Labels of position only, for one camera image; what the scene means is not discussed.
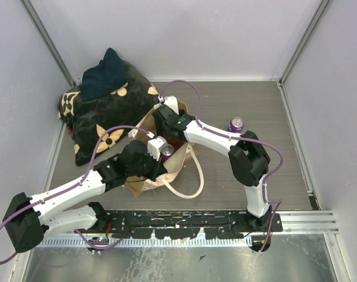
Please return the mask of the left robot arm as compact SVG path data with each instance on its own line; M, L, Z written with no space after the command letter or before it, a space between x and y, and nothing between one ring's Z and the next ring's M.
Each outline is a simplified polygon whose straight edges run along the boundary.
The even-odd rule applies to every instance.
M31 197L24 192L15 195L3 218L15 251L24 253L36 247L53 232L53 220L67 208L119 187L130 177L154 180L166 173L161 158L165 145L167 141L160 136L147 143L133 140L121 153L67 184Z

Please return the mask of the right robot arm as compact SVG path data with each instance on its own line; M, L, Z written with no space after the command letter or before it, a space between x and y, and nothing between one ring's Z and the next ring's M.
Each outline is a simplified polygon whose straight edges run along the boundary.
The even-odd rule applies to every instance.
M227 157L233 176L245 188L250 228L262 231L268 226L272 207L262 185L270 157L253 132L243 136L217 129L186 113L179 115L167 105L161 105L152 115L158 136L202 145Z

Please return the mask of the red cola can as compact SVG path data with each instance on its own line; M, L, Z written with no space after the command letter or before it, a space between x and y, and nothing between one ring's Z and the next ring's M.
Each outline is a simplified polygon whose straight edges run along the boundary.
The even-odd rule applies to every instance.
M176 140L173 138L167 138L167 143L172 145L174 147L174 150L179 150L179 148L181 148L182 145L184 145L183 141Z

